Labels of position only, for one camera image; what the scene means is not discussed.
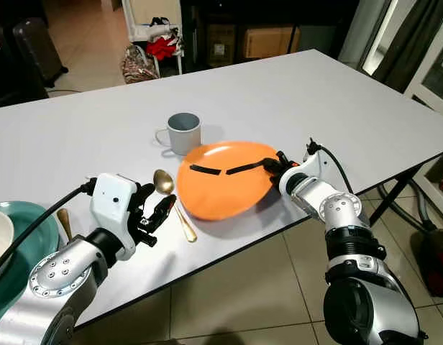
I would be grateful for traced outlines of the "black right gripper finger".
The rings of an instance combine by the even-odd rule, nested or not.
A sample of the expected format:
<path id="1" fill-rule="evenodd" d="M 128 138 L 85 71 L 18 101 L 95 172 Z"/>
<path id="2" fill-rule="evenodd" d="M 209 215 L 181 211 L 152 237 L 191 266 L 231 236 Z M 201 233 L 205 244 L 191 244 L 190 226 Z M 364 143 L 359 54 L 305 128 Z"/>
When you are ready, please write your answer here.
<path id="1" fill-rule="evenodd" d="M 255 163 L 249 163 L 246 165 L 238 165 L 238 167 L 229 168 L 225 171 L 226 175 L 233 175 L 236 173 L 242 173 L 248 170 L 254 170 L 261 167 L 265 172 L 274 173 L 278 168 L 278 161 L 276 159 L 261 159 Z"/>

